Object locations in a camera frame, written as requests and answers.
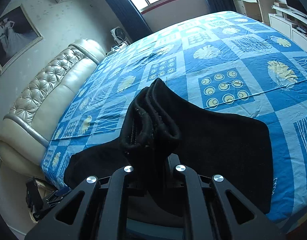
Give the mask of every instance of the beige leather headboard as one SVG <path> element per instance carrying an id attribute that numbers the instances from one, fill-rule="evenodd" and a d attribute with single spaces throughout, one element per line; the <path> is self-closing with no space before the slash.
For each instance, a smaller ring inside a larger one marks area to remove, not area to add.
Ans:
<path id="1" fill-rule="evenodd" d="M 33 78 L 2 122 L 0 158 L 7 166 L 43 178 L 40 162 L 63 112 L 104 58 L 96 41 L 80 39 Z"/>

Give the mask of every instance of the metal bolt head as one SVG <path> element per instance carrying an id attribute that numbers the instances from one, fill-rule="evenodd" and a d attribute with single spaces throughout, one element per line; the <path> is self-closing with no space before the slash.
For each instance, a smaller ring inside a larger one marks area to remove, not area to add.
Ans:
<path id="1" fill-rule="evenodd" d="M 128 165 L 124 168 L 125 172 L 132 172 L 133 171 L 133 167 Z"/>
<path id="2" fill-rule="evenodd" d="M 95 183 L 97 181 L 97 178 L 95 176 L 90 176 L 87 178 L 87 182 L 92 184 Z"/>
<path id="3" fill-rule="evenodd" d="M 186 169 L 186 166 L 184 166 L 184 165 L 177 165 L 176 167 L 175 167 L 175 169 L 177 170 L 177 171 L 184 171 L 185 169 Z"/>
<path id="4" fill-rule="evenodd" d="M 222 177 L 221 175 L 215 175 L 215 176 L 214 176 L 214 180 L 215 180 L 216 182 L 221 182 L 221 181 L 223 181 L 223 177 Z"/>

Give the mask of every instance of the framed wedding photo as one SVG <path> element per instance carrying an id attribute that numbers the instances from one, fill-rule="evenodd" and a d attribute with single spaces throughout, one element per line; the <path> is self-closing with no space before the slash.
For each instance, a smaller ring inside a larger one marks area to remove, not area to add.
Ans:
<path id="1" fill-rule="evenodd" d="M 0 75 L 43 37 L 21 4 L 0 18 Z"/>

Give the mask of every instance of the wedding dress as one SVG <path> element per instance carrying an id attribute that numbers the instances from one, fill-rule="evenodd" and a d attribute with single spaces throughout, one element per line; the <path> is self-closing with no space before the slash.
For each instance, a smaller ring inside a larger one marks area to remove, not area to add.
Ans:
<path id="1" fill-rule="evenodd" d="M 35 38 L 37 38 L 37 35 L 34 33 L 34 31 L 24 34 L 16 33 L 13 30 L 12 23 L 13 23 L 12 21 L 8 21 L 5 25 L 5 27 L 7 28 L 8 43 L 9 43 L 9 46 L 6 51 L 7 58 L 13 57 L 17 52 L 19 52 L 30 42 L 32 42 Z"/>

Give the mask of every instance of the bed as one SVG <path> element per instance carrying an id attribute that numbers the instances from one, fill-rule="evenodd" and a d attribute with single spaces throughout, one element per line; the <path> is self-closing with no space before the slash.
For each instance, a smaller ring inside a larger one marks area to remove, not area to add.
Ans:
<path id="1" fill-rule="evenodd" d="M 158 77 L 201 108 L 265 122 L 274 165 L 267 217 L 287 232 L 307 216 L 307 53 L 231 11 L 172 25 L 106 57 L 60 118 L 41 161 L 45 176 L 64 187 L 70 157 L 117 138 L 130 102 Z"/>

